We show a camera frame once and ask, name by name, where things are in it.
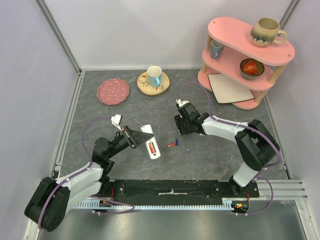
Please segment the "white remote control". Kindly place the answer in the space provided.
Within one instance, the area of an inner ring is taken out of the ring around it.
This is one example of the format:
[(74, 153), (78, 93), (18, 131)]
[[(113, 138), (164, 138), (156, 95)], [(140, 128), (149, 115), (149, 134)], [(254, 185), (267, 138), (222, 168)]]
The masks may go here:
[(153, 134), (153, 137), (145, 142), (145, 146), (151, 160), (155, 160), (160, 158), (161, 153), (158, 146), (158, 143), (155, 138), (155, 134), (153, 132), (152, 126), (150, 124), (146, 124), (140, 127), (140, 130), (143, 133)]

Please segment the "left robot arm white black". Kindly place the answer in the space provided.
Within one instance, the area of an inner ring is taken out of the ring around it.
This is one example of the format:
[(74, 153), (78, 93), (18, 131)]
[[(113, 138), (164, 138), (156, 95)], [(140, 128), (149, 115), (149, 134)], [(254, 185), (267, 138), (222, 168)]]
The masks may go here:
[(24, 215), (47, 232), (55, 230), (65, 215), (86, 198), (106, 196), (110, 191), (108, 174), (114, 166), (111, 158), (130, 147), (135, 149), (154, 137), (150, 125), (132, 130), (124, 126), (113, 140), (98, 138), (94, 143), (91, 160), (83, 167), (64, 177), (43, 178)]

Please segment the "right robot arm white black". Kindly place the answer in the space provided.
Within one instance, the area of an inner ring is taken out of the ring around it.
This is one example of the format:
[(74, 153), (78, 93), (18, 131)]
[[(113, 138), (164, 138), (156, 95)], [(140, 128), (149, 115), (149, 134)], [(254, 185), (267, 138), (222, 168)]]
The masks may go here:
[(265, 125), (253, 121), (235, 122), (205, 112), (200, 114), (189, 101), (176, 101), (179, 114), (174, 117), (180, 135), (216, 136), (237, 144), (243, 163), (230, 179), (229, 191), (235, 197), (247, 191), (247, 185), (274, 156), (281, 158), (280, 146)]

